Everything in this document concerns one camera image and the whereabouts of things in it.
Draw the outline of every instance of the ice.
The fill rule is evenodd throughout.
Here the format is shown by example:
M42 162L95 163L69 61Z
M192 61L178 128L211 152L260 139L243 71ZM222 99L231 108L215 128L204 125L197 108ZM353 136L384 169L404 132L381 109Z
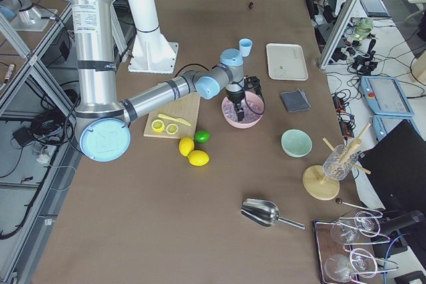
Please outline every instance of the ice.
M260 110L253 102L248 101L248 106L257 113L262 113L263 110ZM261 116L259 114L255 114L252 111L250 111L250 109L247 107L246 101L243 100L241 102L241 106L244 109L244 119L243 121L240 121L239 123L252 123L253 121L256 121L257 119L259 119ZM230 102L229 100L225 102L224 108L223 108L224 114L225 116L234 121L237 122L237 114L234 110L234 104L232 102Z

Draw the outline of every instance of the pink bowl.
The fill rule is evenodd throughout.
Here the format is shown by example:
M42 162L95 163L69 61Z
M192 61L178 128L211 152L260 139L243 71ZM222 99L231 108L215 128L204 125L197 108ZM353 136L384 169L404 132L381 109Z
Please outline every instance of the pink bowl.
M250 105L252 109L254 109L256 112L263 112L264 110L264 102L262 99L253 92L246 91L246 100L247 103ZM227 123L229 123L231 126L234 126L235 128L239 129L247 129L255 125L262 119L263 115L254 114L252 111L250 111L249 108L247 108L246 103L243 100L243 107L244 107L244 120L241 122L237 121L237 116L234 110L234 105L232 102L228 100L227 97L225 97L222 101L222 113L224 114L225 120Z

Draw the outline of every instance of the lemon slice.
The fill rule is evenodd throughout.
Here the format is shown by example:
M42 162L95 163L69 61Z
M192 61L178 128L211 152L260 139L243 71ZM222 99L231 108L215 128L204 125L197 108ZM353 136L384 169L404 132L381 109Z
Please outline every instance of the lemon slice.
M164 122L160 119L155 119L154 121L151 122L151 128L152 131L154 132L163 132L164 131Z
M176 134L179 131L179 126L176 123L167 124L166 132L168 134Z

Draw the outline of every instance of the lemon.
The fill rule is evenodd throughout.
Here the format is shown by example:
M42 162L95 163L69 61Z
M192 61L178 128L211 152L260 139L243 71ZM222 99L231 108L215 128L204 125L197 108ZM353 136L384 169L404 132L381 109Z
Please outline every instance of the lemon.
M188 156L189 153L194 151L194 141L189 136L186 136L179 141L179 152L183 156Z
M164 122L160 119L155 119L151 122L151 128L154 132L163 132L164 131Z
M209 131L201 130L195 133L194 140L198 143L205 143L210 138Z
M204 151L195 150L189 153L188 160L193 166L203 166L210 161L210 158Z
M176 123L167 124L166 132L169 134L176 134L179 131L179 127Z

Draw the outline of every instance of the transparent bottle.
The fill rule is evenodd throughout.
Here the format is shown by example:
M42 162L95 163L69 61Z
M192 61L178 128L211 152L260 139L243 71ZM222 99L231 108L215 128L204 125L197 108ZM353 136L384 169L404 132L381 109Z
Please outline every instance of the transparent bottle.
M372 18L362 18L358 25L353 31L353 40L361 41L369 36L371 30L373 29L373 19Z

